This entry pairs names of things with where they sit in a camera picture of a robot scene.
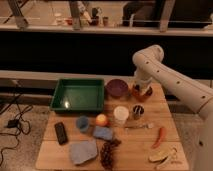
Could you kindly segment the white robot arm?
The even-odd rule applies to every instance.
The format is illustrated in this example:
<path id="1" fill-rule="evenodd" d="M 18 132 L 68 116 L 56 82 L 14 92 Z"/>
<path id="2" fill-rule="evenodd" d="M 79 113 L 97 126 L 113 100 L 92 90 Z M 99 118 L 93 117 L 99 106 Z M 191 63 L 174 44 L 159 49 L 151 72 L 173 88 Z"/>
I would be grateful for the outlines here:
<path id="1" fill-rule="evenodd" d="M 152 45 L 134 53 L 134 84 L 143 97 L 155 79 L 203 120 L 193 171 L 213 171 L 213 89 L 162 64 L 164 51 Z"/>

